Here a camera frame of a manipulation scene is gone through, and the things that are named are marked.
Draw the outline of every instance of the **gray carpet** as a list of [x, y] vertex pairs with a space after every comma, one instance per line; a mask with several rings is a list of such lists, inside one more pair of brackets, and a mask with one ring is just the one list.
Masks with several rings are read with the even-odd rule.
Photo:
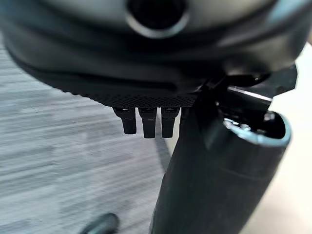
[[111, 108], [42, 84], [0, 45], [0, 233], [77, 234], [117, 213], [121, 234], [147, 234], [169, 152], [123, 134]]

